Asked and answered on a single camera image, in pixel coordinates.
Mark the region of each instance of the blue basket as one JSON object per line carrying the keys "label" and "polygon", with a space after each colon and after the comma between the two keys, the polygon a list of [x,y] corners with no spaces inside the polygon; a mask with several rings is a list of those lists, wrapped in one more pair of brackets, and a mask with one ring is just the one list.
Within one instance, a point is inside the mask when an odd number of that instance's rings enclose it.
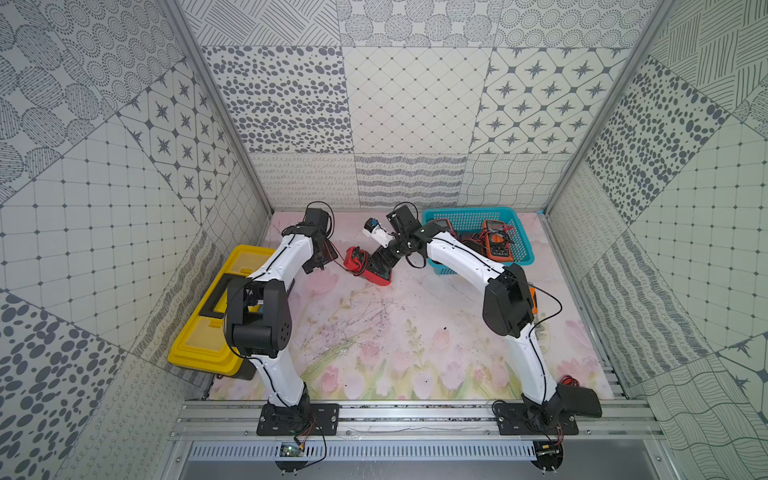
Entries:
{"label": "blue basket", "polygon": [[[422,213],[422,223],[437,218],[447,218],[456,233],[480,233],[483,220],[500,220],[507,225],[515,226],[515,235],[512,237],[514,243],[511,245],[512,257],[514,262],[504,262],[504,265],[516,263],[520,266],[533,263],[533,249],[531,242],[528,241],[528,235],[523,230],[522,223],[515,211],[507,207],[475,207],[475,208],[433,208],[424,210]],[[438,275],[450,275],[455,273],[445,265],[427,260]]]}

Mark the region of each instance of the patterned wallpaper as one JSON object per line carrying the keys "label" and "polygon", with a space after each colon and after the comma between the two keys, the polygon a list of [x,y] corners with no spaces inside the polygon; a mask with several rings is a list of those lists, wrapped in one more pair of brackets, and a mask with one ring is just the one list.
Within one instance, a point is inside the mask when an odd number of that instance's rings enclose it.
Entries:
{"label": "patterned wallpaper", "polygon": [[180,0],[273,206],[349,209],[540,210],[656,3]]}
{"label": "patterned wallpaper", "polygon": [[150,478],[166,358],[268,221],[155,2],[0,5],[3,478]]}
{"label": "patterned wallpaper", "polygon": [[688,478],[768,472],[768,9],[684,0],[550,212]]}

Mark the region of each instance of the red multimeter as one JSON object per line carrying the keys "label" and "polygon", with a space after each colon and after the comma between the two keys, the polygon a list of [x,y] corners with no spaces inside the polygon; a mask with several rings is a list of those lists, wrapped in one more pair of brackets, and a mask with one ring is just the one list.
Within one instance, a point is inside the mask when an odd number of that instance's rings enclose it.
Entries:
{"label": "red multimeter", "polygon": [[485,241],[485,256],[495,262],[511,262],[512,250],[509,248],[509,227],[498,220],[484,220],[482,238]]}

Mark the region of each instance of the floral mat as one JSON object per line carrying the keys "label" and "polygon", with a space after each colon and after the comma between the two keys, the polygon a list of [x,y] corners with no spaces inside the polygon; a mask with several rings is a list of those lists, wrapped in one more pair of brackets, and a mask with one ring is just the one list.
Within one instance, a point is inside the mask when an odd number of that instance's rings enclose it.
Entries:
{"label": "floral mat", "polygon": [[[362,234],[369,217],[386,213],[337,213],[332,241],[342,257],[351,246],[374,251]],[[278,212],[265,247],[275,248],[280,231],[302,219]],[[537,335],[555,379],[571,375],[613,399],[602,363],[589,339],[564,277],[535,214],[520,214],[535,262],[528,281],[557,296],[563,312],[544,322]],[[412,262],[419,266],[421,258]],[[539,318],[557,303],[539,293]],[[289,296],[293,336],[288,350],[315,400],[343,399],[520,399],[521,387],[508,344],[481,317],[482,295],[458,275],[436,275],[427,266],[400,262],[392,284],[381,287],[330,264],[296,276]],[[250,381],[216,379],[211,400],[265,399],[258,376]]]}

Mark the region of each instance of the red wire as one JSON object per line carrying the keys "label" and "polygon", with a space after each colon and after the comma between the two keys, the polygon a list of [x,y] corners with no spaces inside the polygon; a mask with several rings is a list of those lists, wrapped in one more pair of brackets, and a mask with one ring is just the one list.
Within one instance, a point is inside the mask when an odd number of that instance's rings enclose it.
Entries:
{"label": "red wire", "polygon": [[310,437],[310,434],[312,433],[312,429],[315,428],[316,419],[312,418],[312,425],[310,425],[310,430],[306,433],[306,436],[304,437],[304,445],[306,445],[306,440]]}
{"label": "red wire", "polygon": [[[333,246],[333,249],[336,251],[336,255],[338,255],[339,257],[341,257],[341,253],[339,252],[339,249],[338,249],[338,248],[336,248],[336,245],[333,245],[333,242],[332,242],[332,241],[330,241],[330,240],[328,240],[328,243],[330,243],[330,244]],[[331,255],[331,249],[330,249],[330,248],[328,248],[328,245],[327,245],[327,244],[326,244],[326,250],[328,251],[328,255],[329,255],[331,258],[333,258],[333,255]],[[348,269],[347,267],[345,267],[345,266],[343,266],[341,263],[339,263],[339,262],[338,262],[338,260],[336,260],[335,258],[333,258],[333,262],[334,262],[336,265],[338,265],[338,266],[342,267],[342,269],[344,269],[345,271],[347,271],[347,272],[350,272],[352,275],[354,275],[354,276],[360,276],[360,275],[362,275],[362,273],[363,273],[363,272],[365,272],[365,271],[366,271],[366,266],[368,265],[368,252],[366,252],[365,250],[363,250],[362,252],[363,252],[363,257],[362,257],[362,266],[361,266],[360,270],[358,270],[358,271],[354,271],[354,270],[350,270],[350,269]]]}

